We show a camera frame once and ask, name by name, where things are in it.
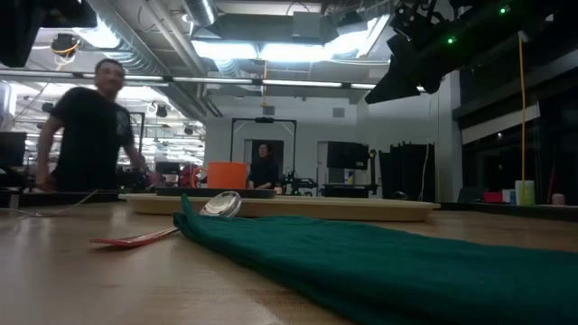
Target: desk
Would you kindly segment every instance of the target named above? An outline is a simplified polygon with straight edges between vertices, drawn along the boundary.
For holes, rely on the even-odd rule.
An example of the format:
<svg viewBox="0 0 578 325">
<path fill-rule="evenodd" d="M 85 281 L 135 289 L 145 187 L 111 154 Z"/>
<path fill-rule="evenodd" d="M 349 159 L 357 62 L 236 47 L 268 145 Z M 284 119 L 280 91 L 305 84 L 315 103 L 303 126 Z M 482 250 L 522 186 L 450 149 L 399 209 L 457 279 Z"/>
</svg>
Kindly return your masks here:
<svg viewBox="0 0 578 325">
<path fill-rule="evenodd" d="M 2 323 L 350 324 L 180 234 L 133 250 L 94 249 L 88 242 L 171 225 L 171 218 L 132 215 L 125 203 L 89 204 L 57 218 L 0 212 Z M 427 222 L 377 225 L 578 252 L 578 223 L 435 211 Z"/>
</svg>

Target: wooden board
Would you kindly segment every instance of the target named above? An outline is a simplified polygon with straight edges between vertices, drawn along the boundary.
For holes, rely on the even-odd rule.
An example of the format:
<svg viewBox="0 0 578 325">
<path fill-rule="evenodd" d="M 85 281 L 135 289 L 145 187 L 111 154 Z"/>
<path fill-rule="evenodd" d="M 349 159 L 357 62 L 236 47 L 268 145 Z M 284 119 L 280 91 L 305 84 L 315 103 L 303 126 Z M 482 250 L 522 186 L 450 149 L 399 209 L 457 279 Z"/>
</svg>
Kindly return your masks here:
<svg viewBox="0 0 578 325">
<path fill-rule="evenodd" d="M 124 194 L 131 209 L 141 214 L 172 215 L 181 211 L 181 198 L 154 194 Z M 199 211 L 210 198 L 192 198 L 192 206 Z M 311 198 L 277 196 L 275 199 L 243 199 L 241 217 L 306 216 L 335 220 L 358 221 L 425 221 L 439 204 L 401 200 Z"/>
</svg>

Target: man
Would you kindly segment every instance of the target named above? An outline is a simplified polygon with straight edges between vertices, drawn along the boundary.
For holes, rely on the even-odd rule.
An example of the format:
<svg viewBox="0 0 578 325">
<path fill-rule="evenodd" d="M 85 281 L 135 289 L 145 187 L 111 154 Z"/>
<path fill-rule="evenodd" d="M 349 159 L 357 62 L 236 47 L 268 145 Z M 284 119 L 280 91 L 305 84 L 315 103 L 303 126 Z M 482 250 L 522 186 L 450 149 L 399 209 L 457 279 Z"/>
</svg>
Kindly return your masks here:
<svg viewBox="0 0 578 325">
<path fill-rule="evenodd" d="M 274 189 L 279 175 L 279 167 L 271 157 L 271 148 L 267 144 L 259 145 L 259 159 L 251 163 L 249 189 Z"/>
<path fill-rule="evenodd" d="M 140 168 L 128 111 L 115 103 L 125 72 L 116 60 L 104 59 L 95 68 L 97 90 L 73 88 L 51 111 L 38 140 L 36 185 L 41 190 L 115 190 L 118 150 L 124 147 Z M 64 127 L 61 154 L 52 175 L 48 171 L 54 134 Z"/>
</svg>

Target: spotlight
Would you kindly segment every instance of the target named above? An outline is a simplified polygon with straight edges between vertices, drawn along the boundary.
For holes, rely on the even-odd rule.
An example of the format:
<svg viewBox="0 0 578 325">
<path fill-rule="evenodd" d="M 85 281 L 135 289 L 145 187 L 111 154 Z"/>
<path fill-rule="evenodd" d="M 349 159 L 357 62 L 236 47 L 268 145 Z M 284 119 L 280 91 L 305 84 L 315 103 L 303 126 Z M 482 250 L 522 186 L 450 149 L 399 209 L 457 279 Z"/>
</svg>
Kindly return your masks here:
<svg viewBox="0 0 578 325">
<path fill-rule="evenodd" d="M 157 106 L 156 115 L 159 117 L 166 117 L 168 115 L 168 112 L 166 111 L 166 105 Z"/>
<path fill-rule="evenodd" d="M 44 112 L 44 113 L 50 113 L 53 108 L 54 108 L 54 104 L 52 104 L 52 103 L 42 104 L 42 112 Z"/>
</svg>

